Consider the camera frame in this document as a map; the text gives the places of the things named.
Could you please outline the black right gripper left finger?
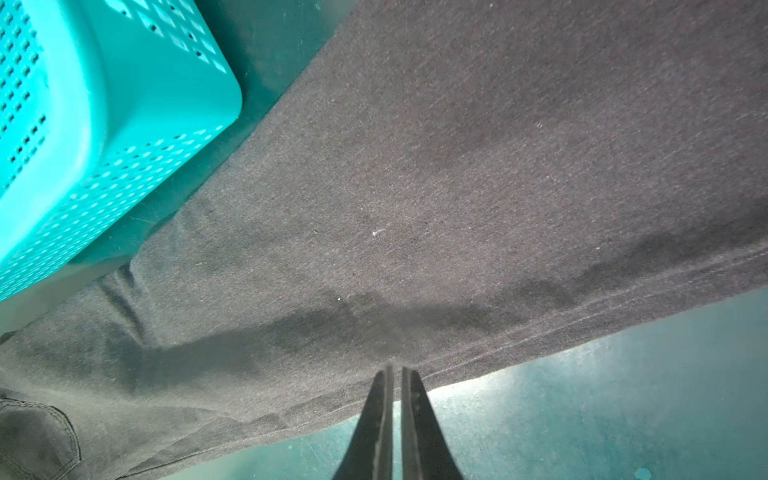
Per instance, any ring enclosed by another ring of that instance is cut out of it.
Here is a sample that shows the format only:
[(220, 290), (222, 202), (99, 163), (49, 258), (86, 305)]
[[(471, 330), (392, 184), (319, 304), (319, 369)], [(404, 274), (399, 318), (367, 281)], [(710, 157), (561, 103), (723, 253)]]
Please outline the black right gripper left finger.
[(374, 376), (347, 451), (333, 480), (391, 480), (393, 469), (393, 369)]

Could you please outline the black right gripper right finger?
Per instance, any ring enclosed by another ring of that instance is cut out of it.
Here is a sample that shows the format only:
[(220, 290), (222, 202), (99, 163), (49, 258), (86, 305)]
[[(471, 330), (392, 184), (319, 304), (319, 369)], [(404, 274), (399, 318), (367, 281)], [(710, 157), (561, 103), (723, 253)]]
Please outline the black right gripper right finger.
[(416, 370), (404, 367), (401, 384), (401, 457), (405, 480), (463, 480), (427, 390)]

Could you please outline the dark grey long pants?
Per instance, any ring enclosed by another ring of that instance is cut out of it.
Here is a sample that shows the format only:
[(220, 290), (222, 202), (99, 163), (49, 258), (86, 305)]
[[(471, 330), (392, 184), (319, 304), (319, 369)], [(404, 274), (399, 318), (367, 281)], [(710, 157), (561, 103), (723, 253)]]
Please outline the dark grey long pants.
[(767, 282), (763, 1), (361, 1), (131, 261), (1, 339), (5, 479), (159, 479)]

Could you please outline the teal plastic mesh basket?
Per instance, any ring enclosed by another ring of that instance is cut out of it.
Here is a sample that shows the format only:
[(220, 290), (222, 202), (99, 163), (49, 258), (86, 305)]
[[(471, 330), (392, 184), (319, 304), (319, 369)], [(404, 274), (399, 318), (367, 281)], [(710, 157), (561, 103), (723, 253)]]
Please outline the teal plastic mesh basket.
[(1, 295), (56, 273), (239, 116), (194, 1), (1, 5)]

